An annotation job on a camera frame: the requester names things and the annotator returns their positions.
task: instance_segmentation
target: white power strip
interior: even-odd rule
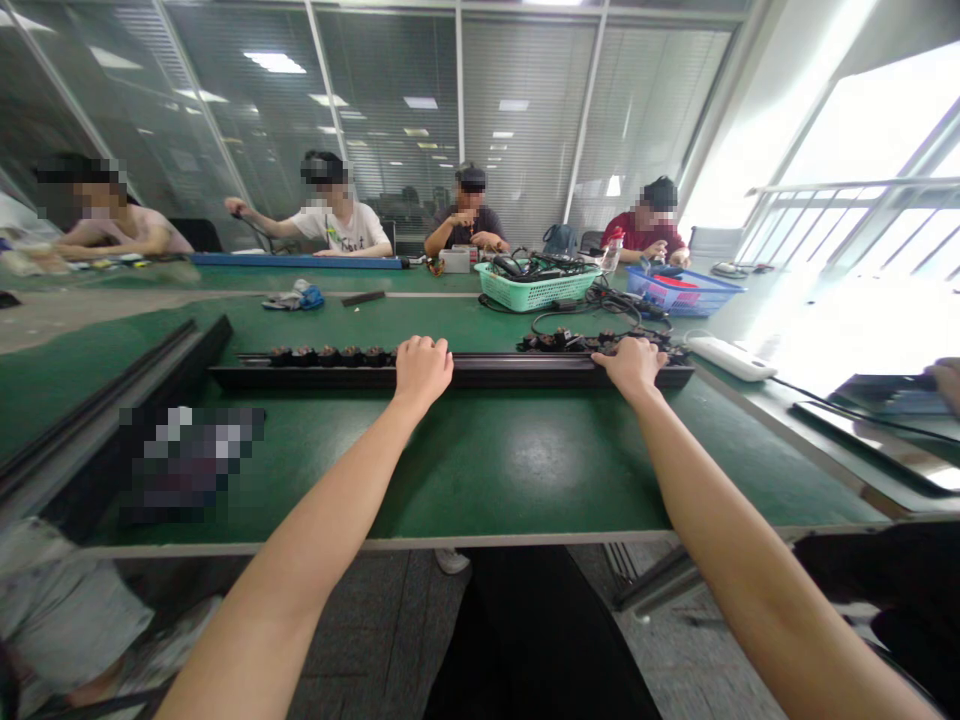
[[[695,337],[686,342],[693,352],[747,382],[759,382],[777,374],[756,355],[715,337]]]

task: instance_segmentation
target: plastic bottle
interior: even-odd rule
[[[607,244],[603,257],[600,258],[600,269],[603,272],[613,272],[617,269],[617,263],[620,262],[620,251],[623,249],[623,228],[613,229],[613,235],[610,236],[610,242]]]

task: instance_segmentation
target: green plastic basket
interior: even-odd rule
[[[515,283],[493,272],[490,263],[478,263],[473,269],[480,273],[480,287],[484,294],[516,312],[546,307],[554,300],[582,300],[587,288],[602,274],[598,267],[566,278]]]

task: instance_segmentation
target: pink shirt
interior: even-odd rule
[[[85,219],[77,223],[77,227],[92,228],[97,232],[103,233],[111,241],[112,245],[125,245],[134,242],[146,242],[150,235],[150,228],[162,227],[170,231],[170,242],[167,243],[167,253],[192,253],[193,247],[187,242],[187,239],[180,234],[170,221],[156,210],[140,207],[139,205],[128,205],[130,217],[133,218],[137,226],[137,236],[130,237],[123,230],[117,227],[113,220],[94,220]]]

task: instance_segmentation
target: red shirt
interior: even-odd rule
[[[620,213],[610,221],[607,229],[603,231],[603,239],[600,241],[600,247],[606,247],[609,244],[614,230],[618,227],[623,228],[623,247],[627,250],[646,250],[657,240],[666,240],[667,257],[669,258],[677,250],[687,246],[681,239],[680,233],[677,232],[677,228],[674,225],[656,225],[650,230],[637,230],[633,225],[633,211],[628,210],[625,213]]]

